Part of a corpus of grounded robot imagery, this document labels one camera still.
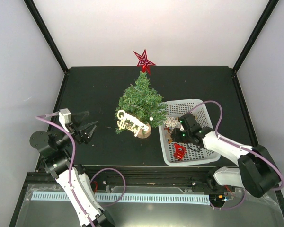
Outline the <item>white perforated plastic basket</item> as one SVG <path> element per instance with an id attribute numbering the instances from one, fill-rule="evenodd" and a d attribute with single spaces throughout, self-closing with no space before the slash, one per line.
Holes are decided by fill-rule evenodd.
<path id="1" fill-rule="evenodd" d="M 177 118 L 192 110 L 192 114 L 196 117 L 196 121 L 202 128 L 213 127 L 210 116 L 205 105 L 201 105 L 193 109 L 197 104 L 201 103 L 200 99 L 182 99 L 174 101 L 166 101 L 167 117 Z M 216 162 L 220 159 L 221 155 L 193 144 L 181 144 L 186 153 L 181 160 L 175 158 L 176 152 L 175 143 L 168 143 L 168 131 L 164 124 L 158 127 L 162 154 L 164 162 L 169 166 L 196 166 Z"/>

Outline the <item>white string lights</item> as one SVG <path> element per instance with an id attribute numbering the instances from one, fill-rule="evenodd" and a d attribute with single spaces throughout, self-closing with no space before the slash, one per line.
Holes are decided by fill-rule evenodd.
<path id="1" fill-rule="evenodd" d="M 147 122 L 153 116 L 156 98 L 152 94 L 133 93 L 124 95 L 124 108 L 128 113 L 142 122 Z"/>

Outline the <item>gold merry christmas sign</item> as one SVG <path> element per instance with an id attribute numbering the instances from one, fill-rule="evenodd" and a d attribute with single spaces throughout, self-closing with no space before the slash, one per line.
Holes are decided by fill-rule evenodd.
<path id="1" fill-rule="evenodd" d="M 150 126 L 144 124 L 138 118 L 133 115 L 130 115 L 125 110 L 118 110 L 117 129 L 119 131 L 131 131 L 135 137 L 138 137 L 139 134 L 146 134 L 150 130 Z"/>

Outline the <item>small green christmas tree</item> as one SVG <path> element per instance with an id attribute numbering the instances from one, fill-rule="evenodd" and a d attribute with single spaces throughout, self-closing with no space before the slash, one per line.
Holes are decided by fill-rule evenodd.
<path id="1" fill-rule="evenodd" d="M 140 72 L 135 84 L 124 90 L 115 111 L 116 134 L 130 131 L 134 136 L 146 135 L 166 120 L 166 104 L 163 97 L 150 87 L 146 72 Z"/>

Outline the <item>red star ornament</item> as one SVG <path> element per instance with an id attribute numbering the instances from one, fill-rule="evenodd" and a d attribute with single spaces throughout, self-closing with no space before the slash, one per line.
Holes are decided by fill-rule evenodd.
<path id="1" fill-rule="evenodd" d="M 138 58 L 137 67 L 141 67 L 142 72 L 146 72 L 148 74 L 151 74 L 151 66 L 156 66 L 156 64 L 148 59 L 146 49 L 144 49 L 142 54 L 139 54 L 135 51 L 133 53 Z"/>

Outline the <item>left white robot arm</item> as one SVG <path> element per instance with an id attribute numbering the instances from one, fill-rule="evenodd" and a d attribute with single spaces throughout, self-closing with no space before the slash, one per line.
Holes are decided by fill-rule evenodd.
<path id="1" fill-rule="evenodd" d="M 76 144 L 89 143 L 96 122 L 83 125 L 89 111 L 72 114 L 69 109 L 36 116 L 57 129 L 36 131 L 30 145 L 40 154 L 45 171 L 62 187 L 68 196 L 82 227 L 114 227 L 115 222 L 107 210 L 97 201 L 92 190 L 92 177 L 82 165 L 74 165 Z"/>

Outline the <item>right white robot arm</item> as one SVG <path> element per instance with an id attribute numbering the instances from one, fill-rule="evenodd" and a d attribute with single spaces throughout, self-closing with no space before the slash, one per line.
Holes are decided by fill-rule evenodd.
<path id="1" fill-rule="evenodd" d="M 212 150 L 233 162 L 239 169 L 238 182 L 253 197 L 260 198 L 269 190 L 278 191 L 284 187 L 284 176 L 264 146 L 240 144 L 209 127 L 176 128 L 171 133 L 171 139 Z"/>

